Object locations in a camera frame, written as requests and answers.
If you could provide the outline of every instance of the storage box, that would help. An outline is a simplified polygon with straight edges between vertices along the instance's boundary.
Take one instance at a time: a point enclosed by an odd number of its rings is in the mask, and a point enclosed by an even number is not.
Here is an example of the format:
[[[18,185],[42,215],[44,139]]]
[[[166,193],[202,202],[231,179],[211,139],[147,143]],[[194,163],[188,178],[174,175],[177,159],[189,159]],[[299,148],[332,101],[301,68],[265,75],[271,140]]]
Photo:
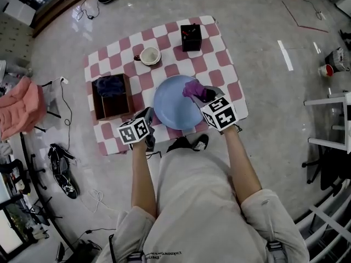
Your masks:
[[[191,52],[201,49],[202,36],[200,25],[181,25],[183,52]]]
[[[125,74],[112,76],[120,78],[124,84],[125,93],[121,95],[114,95],[109,98],[102,98],[99,95],[98,89],[94,85],[94,82],[92,82],[95,115],[97,117],[97,120],[100,121],[111,120],[134,114],[134,105],[129,77]]]

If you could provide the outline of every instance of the concrete floor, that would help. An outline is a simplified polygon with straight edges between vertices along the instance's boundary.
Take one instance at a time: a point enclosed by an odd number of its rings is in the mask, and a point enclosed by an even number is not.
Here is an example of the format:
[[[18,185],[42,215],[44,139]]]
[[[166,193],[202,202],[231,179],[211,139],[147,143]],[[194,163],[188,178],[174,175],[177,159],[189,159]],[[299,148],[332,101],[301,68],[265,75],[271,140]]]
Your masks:
[[[84,55],[147,28],[193,16],[212,15],[218,21],[249,110],[248,117],[239,122],[243,128],[240,137],[263,187],[277,192],[294,219],[321,200],[327,191],[320,190],[319,180],[306,184],[311,172],[301,168],[301,163],[315,158],[317,153],[307,138],[337,136],[330,126],[338,120],[340,106],[305,107],[303,101],[351,89],[349,73],[340,72],[326,79],[317,72],[332,50],[345,48],[338,29],[348,29],[348,18],[328,0],[310,1],[326,20],[318,20],[312,5],[302,0],[115,0],[100,5],[100,14],[94,20],[86,16],[76,20],[80,2],[52,22],[35,39],[32,67],[38,84],[60,76],[69,80],[64,95],[73,110],[70,152],[77,159],[71,171],[80,187],[80,198],[67,198],[49,170],[42,175],[48,186],[44,194],[53,196],[50,205],[56,215],[64,217],[58,223],[69,240],[75,241],[87,229],[114,228],[117,212],[130,208],[131,153],[99,153],[86,95]],[[88,14],[97,14],[96,0],[87,0],[83,7]],[[281,50],[278,41],[286,50]],[[282,52],[289,55],[293,70],[288,69]],[[69,118],[59,82],[45,91],[47,97],[55,99],[50,110]],[[43,127],[46,133],[35,131],[27,141],[37,154],[38,167],[48,168],[48,146],[67,146],[68,127],[63,119],[50,115]],[[210,146],[225,153],[223,138],[214,130],[209,133]],[[157,147],[164,151],[167,145]],[[158,156],[149,160],[154,181],[159,161]],[[100,204],[96,213],[90,212],[96,207],[90,195],[93,189],[104,193],[103,202],[113,210]],[[97,231],[83,239],[104,245],[109,234]]]

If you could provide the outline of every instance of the blue plate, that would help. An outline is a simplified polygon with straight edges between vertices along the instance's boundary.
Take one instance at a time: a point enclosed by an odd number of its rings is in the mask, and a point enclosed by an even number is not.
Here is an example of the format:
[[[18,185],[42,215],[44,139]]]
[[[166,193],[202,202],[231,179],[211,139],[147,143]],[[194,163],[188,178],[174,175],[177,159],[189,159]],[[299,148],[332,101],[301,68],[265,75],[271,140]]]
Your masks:
[[[191,129],[203,117],[190,98],[182,95],[185,83],[194,78],[185,75],[172,76],[159,85],[154,96],[154,110],[158,119],[172,129]]]

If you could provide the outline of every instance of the pink and white tablecloth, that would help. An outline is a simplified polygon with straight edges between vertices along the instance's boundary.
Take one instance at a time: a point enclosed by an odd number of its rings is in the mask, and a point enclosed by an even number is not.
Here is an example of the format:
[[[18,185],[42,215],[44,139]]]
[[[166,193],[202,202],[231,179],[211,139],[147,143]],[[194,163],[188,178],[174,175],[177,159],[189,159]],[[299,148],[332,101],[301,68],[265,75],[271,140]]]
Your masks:
[[[199,52],[183,52],[180,26],[200,24],[202,45]],[[133,57],[146,47],[159,48],[161,61],[148,67]],[[167,77],[188,75],[199,79],[203,85],[220,87],[230,95],[240,119],[248,115],[244,93],[237,78],[233,61],[223,42],[217,24],[211,16],[185,19],[139,32],[113,44],[103,47],[84,58],[89,108],[93,119],[94,132],[100,152],[103,155],[128,150],[123,145],[117,127],[127,118],[111,121],[97,121],[93,104],[91,82],[101,76],[125,73],[130,77],[133,102],[136,111],[153,106],[156,88]],[[187,131],[174,130],[163,125],[157,118],[152,123],[156,143],[196,133],[208,128],[203,121]]]

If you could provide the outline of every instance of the shirt sleeve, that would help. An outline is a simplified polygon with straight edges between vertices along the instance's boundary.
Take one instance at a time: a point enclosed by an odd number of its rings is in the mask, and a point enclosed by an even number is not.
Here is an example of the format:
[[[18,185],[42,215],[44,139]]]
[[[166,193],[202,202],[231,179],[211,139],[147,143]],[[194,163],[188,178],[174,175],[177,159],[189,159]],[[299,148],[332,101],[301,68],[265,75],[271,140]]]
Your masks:
[[[284,245],[289,262],[309,262],[305,241],[276,193],[260,190],[243,201],[241,210],[247,223],[264,239],[270,241],[270,226],[273,228],[274,238]],[[267,213],[271,225],[267,223]]]
[[[117,229],[112,239],[117,262],[127,262],[134,252],[143,251],[144,242],[155,222],[155,218],[140,207],[118,216]],[[96,263],[112,263],[110,244],[100,253]]]

